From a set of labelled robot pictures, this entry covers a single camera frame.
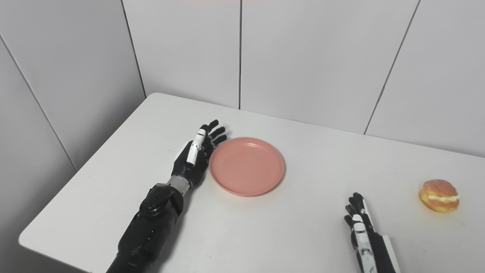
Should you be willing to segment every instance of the tabletop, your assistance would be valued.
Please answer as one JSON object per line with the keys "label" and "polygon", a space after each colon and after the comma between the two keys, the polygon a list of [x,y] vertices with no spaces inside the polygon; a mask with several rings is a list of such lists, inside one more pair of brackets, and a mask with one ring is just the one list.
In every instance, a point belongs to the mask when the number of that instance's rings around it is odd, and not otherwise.
{"label": "tabletop", "polygon": [[[356,273],[343,220],[354,191],[389,235],[402,272],[485,272],[481,197],[485,158],[457,154],[154,93],[22,232],[19,243],[87,272],[105,273],[140,202],[166,182],[183,144],[219,119],[234,137],[282,154],[272,191],[242,197],[209,173],[153,272]],[[430,179],[453,183],[460,207],[437,213],[418,198]]]}

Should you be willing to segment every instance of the bun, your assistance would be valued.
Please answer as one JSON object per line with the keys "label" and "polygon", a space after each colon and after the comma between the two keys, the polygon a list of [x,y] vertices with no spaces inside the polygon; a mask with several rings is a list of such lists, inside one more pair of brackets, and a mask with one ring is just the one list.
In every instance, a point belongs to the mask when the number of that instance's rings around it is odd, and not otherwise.
{"label": "bun", "polygon": [[460,197],[455,187],[442,179],[424,182],[419,197],[425,206],[437,212],[452,212],[460,205]]}

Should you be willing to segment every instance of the white wall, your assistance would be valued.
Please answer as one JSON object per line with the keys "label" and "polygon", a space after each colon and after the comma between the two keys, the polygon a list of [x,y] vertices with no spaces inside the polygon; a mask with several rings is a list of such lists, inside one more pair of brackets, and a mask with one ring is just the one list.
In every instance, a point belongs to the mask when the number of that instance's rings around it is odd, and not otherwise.
{"label": "white wall", "polygon": [[417,2],[243,1],[241,109],[363,133]]}
{"label": "white wall", "polygon": [[0,35],[0,272],[78,273],[17,240],[145,98],[123,6],[0,0]]}
{"label": "white wall", "polygon": [[0,34],[77,169],[145,98],[121,0],[0,0]]}
{"label": "white wall", "polygon": [[0,39],[0,272],[79,272],[17,242],[74,173]]}
{"label": "white wall", "polygon": [[238,107],[239,1],[123,2],[147,95]]}
{"label": "white wall", "polygon": [[485,156],[485,2],[423,0],[367,133]]}

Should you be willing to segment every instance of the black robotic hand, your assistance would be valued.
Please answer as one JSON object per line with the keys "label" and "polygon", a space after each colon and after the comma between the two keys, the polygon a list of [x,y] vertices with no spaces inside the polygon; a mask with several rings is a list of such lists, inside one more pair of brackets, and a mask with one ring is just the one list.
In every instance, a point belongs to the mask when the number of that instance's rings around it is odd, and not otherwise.
{"label": "black robotic hand", "polygon": [[375,231],[364,197],[354,192],[345,207],[344,219],[351,230],[352,245],[362,273],[400,273],[394,250],[387,235]]}
{"label": "black robotic hand", "polygon": [[172,177],[157,183],[118,244],[118,253],[107,273],[146,273],[160,259],[162,248],[183,211],[183,196],[202,181],[214,149],[227,139],[224,127],[210,133],[219,121],[202,125],[175,160]]}
{"label": "black robotic hand", "polygon": [[204,172],[209,165],[209,158],[214,149],[227,139],[223,133],[226,131],[225,127],[219,127],[211,131],[219,125],[216,119],[200,127],[199,132],[194,140],[190,141],[174,163],[172,176],[182,176],[189,181],[191,187],[196,187],[200,184]]}

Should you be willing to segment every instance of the pink plate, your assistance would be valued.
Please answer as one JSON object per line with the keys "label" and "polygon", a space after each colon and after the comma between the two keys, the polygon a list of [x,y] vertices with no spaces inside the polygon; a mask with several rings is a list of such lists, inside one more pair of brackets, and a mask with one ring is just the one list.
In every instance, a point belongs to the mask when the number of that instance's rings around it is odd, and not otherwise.
{"label": "pink plate", "polygon": [[241,196],[257,196],[278,185],[285,163],[278,150],[268,142],[238,137],[215,149],[209,169],[223,189]]}

